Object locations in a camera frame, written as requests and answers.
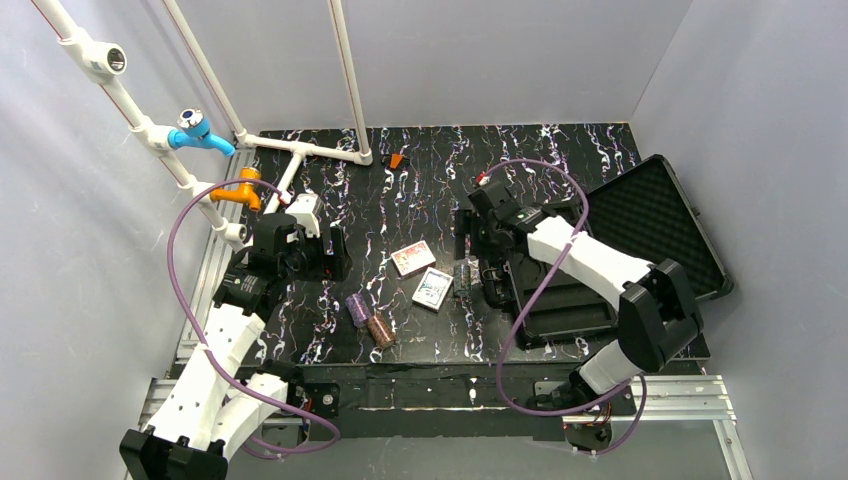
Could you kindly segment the black poker set case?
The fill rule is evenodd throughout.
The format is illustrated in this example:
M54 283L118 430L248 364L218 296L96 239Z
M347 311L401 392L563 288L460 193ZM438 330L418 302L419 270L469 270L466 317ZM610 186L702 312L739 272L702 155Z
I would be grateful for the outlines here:
M729 294L733 283L670 162L652 155L588 195L588 233L631 256L658 263L670 258L686 270L697 300ZM518 316L549 268L522 253L481 263L483 297ZM521 348L578 336L608 336L617 323L612 306L565 273L554 276L518 333Z

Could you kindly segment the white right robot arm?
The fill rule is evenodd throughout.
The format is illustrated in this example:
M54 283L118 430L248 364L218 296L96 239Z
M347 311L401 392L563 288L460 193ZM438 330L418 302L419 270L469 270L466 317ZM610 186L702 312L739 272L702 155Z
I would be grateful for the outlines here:
M544 279L562 272L610 304L616 338L573 371L562 405L574 408L607 396L632 377L660 371L703 329L686 270L620 252L592 238L555 210L523 205L499 181L478 185L470 208L457 213L470 252L490 262L522 253L549 265Z

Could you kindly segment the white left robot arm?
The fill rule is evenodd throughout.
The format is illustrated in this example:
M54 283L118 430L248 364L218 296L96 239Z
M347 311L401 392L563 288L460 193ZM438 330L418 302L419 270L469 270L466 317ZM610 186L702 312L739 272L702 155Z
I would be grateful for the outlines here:
M228 262L205 325L192 325L198 343L176 385L120 443L133 479L223 479L234 453L278 411L340 437L330 421L289 403L302 380L298 368L268 361L247 383L235 375L290 283L346 279L344 230L311 214L273 213L260 216L253 233Z

